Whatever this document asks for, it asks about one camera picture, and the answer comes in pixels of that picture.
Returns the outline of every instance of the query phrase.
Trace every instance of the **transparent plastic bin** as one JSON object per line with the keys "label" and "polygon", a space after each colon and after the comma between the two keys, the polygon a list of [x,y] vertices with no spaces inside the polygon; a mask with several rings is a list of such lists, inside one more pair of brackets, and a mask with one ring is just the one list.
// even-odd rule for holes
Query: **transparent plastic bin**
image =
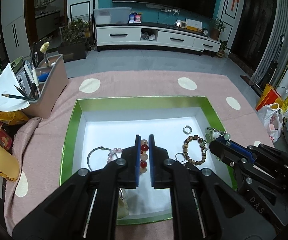
{"label": "transparent plastic bin", "polygon": [[94,9],[96,25],[104,24],[126,24],[131,14],[131,7],[114,7]]}

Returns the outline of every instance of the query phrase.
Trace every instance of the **drawer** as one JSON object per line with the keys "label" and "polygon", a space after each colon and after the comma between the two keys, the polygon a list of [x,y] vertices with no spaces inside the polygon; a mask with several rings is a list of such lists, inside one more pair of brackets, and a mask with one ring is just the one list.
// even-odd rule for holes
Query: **drawer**
{"label": "drawer", "polygon": [[103,28],[96,29],[97,42],[140,41],[141,28]]}
{"label": "drawer", "polygon": [[205,49],[205,50],[210,50],[214,52],[219,51],[219,46],[220,44],[216,42],[205,40],[205,39],[199,39],[199,38],[195,38],[194,45],[193,45],[194,48],[201,49],[201,50]]}
{"label": "drawer", "polygon": [[169,33],[159,31],[157,35],[158,43],[168,43],[177,46],[192,47],[194,44],[194,37],[186,36],[178,33]]}

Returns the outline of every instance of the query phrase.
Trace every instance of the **white plastic bag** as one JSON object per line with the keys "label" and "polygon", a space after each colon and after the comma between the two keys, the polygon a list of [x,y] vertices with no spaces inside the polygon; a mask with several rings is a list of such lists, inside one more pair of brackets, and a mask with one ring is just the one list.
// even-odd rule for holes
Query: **white plastic bag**
{"label": "white plastic bag", "polygon": [[267,133],[274,143],[277,141],[282,133],[282,110],[279,108],[279,104],[265,105],[258,112],[257,116],[263,123],[267,130]]}

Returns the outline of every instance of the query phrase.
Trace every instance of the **green bead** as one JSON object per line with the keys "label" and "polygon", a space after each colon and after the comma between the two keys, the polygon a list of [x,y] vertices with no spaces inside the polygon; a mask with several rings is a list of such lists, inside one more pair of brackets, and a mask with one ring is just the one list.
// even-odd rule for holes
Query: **green bead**
{"label": "green bead", "polygon": [[224,135],[224,138],[225,138],[226,141],[228,141],[231,138],[231,135],[229,133],[226,133]]}

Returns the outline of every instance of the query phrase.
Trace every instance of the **white tv cabinet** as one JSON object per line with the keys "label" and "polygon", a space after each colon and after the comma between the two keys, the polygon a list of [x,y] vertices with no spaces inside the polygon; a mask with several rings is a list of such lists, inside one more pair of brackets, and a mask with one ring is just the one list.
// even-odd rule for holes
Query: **white tv cabinet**
{"label": "white tv cabinet", "polygon": [[[150,29],[155,34],[155,40],[141,40],[141,33],[145,31],[144,29]],[[140,25],[97,25],[95,38],[98,51],[118,45],[123,45],[123,47],[143,45],[147,46],[148,49],[158,49],[158,46],[169,47],[170,49],[189,49],[199,52],[200,55],[204,50],[209,50],[212,52],[211,55],[214,56],[220,47],[220,42],[194,31],[176,26],[145,22]]]}

